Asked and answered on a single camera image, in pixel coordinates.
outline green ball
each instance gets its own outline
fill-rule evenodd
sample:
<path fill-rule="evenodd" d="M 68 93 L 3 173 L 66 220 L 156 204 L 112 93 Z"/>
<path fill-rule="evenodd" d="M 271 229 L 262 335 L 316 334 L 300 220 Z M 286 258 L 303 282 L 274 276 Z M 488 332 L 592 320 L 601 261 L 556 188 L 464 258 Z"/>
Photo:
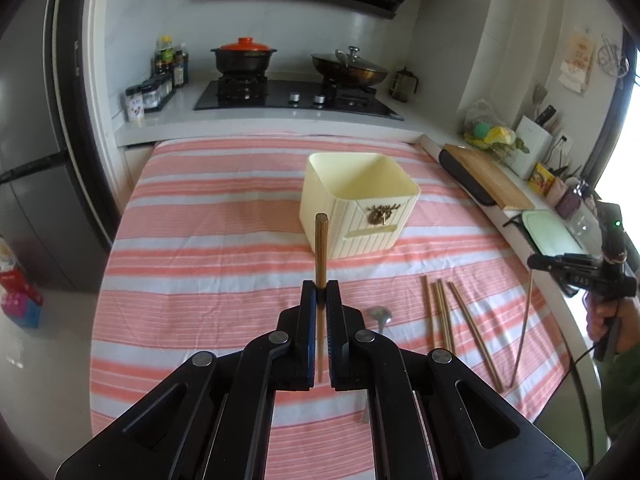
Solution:
<path fill-rule="evenodd" d="M 476 136 L 476 139 L 484 139 L 489 134 L 490 130 L 491 126 L 487 123 L 478 123 L 474 128 L 474 135 Z"/>

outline pink and white tablecloth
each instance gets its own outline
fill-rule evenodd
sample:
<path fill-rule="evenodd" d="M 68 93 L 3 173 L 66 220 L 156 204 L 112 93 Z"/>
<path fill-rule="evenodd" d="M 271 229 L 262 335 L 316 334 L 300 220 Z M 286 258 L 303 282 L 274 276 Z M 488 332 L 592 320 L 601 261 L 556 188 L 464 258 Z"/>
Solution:
<path fill-rule="evenodd" d="M 345 304 L 382 304 L 386 334 L 402 348 L 442 345 L 437 312 L 426 312 L 423 276 L 456 283 L 511 381 L 527 273 L 488 219 L 419 147 L 345 137 L 190 139 L 156 147 L 127 205 L 95 317 L 91 360 L 94 433 L 105 428 L 194 352 L 222 355 L 273 330 L 300 300 L 314 258 L 298 219 L 306 159 L 315 152 L 392 156 L 422 190 L 395 246 L 328 264 Z M 456 354 L 491 379 L 447 289 Z M 375 328 L 369 320 L 367 325 Z M 516 387 L 504 397 L 530 420 L 568 369 L 555 319 L 534 291 Z M 270 479 L 373 478 L 364 397 L 279 392 Z"/>

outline person's arm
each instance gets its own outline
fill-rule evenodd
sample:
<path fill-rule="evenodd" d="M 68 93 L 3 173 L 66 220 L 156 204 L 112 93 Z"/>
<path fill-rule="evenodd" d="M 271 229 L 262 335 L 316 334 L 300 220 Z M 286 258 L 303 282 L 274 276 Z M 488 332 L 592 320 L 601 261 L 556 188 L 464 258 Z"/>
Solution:
<path fill-rule="evenodd" d="M 593 342 L 606 333 L 606 317 L 618 311 L 620 337 L 618 355 L 605 370 L 602 379 L 602 409 L 609 436 L 615 440 L 633 412 L 640 406 L 640 302 L 638 298 L 625 298 L 597 304 L 593 297 L 587 300 L 587 332 Z"/>

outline gas stove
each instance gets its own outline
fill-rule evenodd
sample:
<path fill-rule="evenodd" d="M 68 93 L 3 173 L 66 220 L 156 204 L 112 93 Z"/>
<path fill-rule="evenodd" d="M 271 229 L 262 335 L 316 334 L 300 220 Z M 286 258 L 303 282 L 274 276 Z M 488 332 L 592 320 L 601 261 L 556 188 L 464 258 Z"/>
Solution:
<path fill-rule="evenodd" d="M 194 110 L 265 107 L 327 110 L 404 120 L 376 99 L 375 88 L 348 87 L 330 81 L 311 83 L 267 80 L 264 76 L 223 76 L 217 81 L 212 81 Z"/>

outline human hand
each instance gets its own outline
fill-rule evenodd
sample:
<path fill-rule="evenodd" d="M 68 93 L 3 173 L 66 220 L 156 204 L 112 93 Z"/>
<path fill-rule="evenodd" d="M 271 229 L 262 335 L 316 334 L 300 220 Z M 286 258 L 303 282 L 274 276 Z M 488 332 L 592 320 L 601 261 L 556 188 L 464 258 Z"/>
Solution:
<path fill-rule="evenodd" d="M 640 344 L 640 302 L 638 298 L 623 298 L 620 300 L 620 307 L 618 307 L 618 300 L 599 303 L 599 299 L 594 294 L 588 294 L 586 298 L 589 338 L 597 343 L 607 334 L 609 327 L 605 325 L 604 320 L 607 317 L 614 317 L 617 309 L 620 318 L 620 336 L 616 352 L 623 353 Z"/>

